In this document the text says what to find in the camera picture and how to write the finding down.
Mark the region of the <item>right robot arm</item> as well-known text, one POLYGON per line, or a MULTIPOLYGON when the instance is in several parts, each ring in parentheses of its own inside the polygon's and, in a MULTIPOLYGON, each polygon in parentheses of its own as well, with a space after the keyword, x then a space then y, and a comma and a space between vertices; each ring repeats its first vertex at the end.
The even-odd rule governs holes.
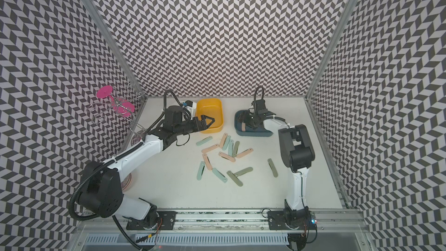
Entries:
POLYGON ((306 182, 310 167, 315 160, 315 151, 307 126, 291 126, 266 107, 265 89, 254 90, 252 107, 245 111, 240 122, 251 130, 265 129, 278 136, 283 164, 290 170, 291 185, 285 199, 283 217, 292 230, 309 227, 310 210, 305 205, 306 182))

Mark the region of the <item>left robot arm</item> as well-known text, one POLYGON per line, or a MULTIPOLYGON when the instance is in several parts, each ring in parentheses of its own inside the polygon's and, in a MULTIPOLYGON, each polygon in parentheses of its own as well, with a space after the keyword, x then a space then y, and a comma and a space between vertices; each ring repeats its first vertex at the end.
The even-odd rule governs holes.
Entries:
POLYGON ((142 134, 139 142, 104 162, 90 162, 82 172, 67 209, 77 221, 122 216, 147 230, 159 223, 157 207, 143 199, 127 197, 122 181, 137 167, 165 151, 180 135, 207 130, 215 122, 208 115, 193 116, 192 101, 163 106, 161 115, 142 134))

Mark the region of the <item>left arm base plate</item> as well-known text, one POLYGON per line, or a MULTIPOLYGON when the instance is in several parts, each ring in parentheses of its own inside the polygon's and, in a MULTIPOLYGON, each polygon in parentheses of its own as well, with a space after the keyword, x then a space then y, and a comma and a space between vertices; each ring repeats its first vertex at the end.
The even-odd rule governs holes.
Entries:
POLYGON ((158 211, 146 216, 143 220, 129 218, 126 230, 129 231, 156 231, 173 230, 177 212, 176 211, 158 211))

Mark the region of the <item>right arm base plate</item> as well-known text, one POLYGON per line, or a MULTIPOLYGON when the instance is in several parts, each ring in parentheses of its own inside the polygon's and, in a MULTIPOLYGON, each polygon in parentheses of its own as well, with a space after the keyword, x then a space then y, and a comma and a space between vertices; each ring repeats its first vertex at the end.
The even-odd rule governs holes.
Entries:
POLYGON ((267 223, 270 230, 316 230, 317 221, 310 211, 267 211, 267 223))

